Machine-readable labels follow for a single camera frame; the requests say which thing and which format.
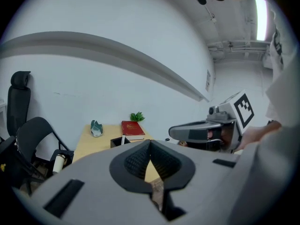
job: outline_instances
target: book cover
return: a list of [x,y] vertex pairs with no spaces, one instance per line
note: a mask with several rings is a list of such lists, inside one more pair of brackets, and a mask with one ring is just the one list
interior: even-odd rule
[[140,140],[145,137],[138,122],[122,121],[122,132],[128,140]]

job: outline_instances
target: chair headrest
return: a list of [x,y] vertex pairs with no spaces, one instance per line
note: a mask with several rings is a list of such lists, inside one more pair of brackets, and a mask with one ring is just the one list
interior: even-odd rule
[[28,75],[30,71],[18,71],[15,72],[10,80],[11,85],[14,88],[25,89],[27,87]]

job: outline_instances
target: white wall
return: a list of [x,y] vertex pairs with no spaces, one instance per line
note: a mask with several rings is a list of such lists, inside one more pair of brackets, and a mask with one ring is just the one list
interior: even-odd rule
[[168,0],[28,0],[4,41],[44,31],[92,34],[128,45],[180,75],[208,100],[208,48],[190,21]]
[[[155,138],[168,137],[168,128],[204,119],[209,103],[197,102],[137,74],[89,60],[54,56],[22,55],[0,64],[0,97],[7,100],[10,78],[16,71],[31,71],[28,119],[42,116],[64,143],[75,149],[84,125],[96,119],[120,124],[130,113],[143,112],[141,125]],[[54,139],[37,151],[49,159],[57,149]]]
[[272,83],[272,70],[264,68],[262,64],[245,61],[216,63],[215,69],[216,80],[211,104],[220,104],[245,89],[255,114],[250,125],[265,126],[269,121],[265,116],[269,105],[265,91]]

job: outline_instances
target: green plant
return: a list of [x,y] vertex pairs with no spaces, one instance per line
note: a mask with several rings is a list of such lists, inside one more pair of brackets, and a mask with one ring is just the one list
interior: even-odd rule
[[135,122],[143,121],[145,118],[141,112],[138,112],[137,114],[130,114],[130,120]]

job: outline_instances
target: wooden table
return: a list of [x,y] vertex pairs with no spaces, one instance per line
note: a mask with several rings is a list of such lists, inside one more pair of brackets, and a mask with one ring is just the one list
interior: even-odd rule
[[[146,139],[153,139],[145,129],[142,128],[145,133]],[[103,135],[101,137],[93,137],[90,132],[90,125],[85,125],[82,131],[80,140],[78,142],[77,148],[74,152],[73,162],[81,159],[82,157],[95,153],[104,151],[111,148],[111,139],[122,137],[121,125],[103,125]],[[146,170],[146,182],[152,182],[153,180],[159,178],[159,174],[154,168],[152,162],[150,161]]]

